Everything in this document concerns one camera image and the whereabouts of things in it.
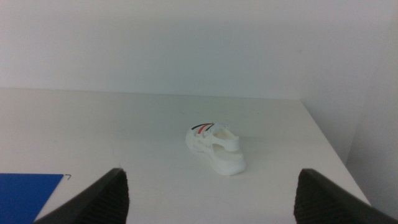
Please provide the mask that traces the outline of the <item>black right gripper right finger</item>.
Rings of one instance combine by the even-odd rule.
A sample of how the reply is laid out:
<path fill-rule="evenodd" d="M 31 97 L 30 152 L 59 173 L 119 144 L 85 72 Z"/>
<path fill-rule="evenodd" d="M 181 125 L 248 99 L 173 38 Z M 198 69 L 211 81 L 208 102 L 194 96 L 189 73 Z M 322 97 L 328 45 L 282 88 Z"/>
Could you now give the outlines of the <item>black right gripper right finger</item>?
<path fill-rule="evenodd" d="M 299 224 L 397 224 L 314 169 L 302 169 L 294 217 Z"/>

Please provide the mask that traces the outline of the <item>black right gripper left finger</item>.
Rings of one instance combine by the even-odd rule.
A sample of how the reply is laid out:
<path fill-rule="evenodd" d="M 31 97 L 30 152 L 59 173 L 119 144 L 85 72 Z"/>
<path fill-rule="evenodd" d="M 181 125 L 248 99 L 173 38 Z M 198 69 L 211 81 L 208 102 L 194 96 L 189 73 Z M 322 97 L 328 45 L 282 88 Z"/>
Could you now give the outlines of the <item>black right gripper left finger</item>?
<path fill-rule="evenodd" d="M 125 224 L 129 211 L 127 175 L 113 168 L 80 194 L 35 224 Z"/>

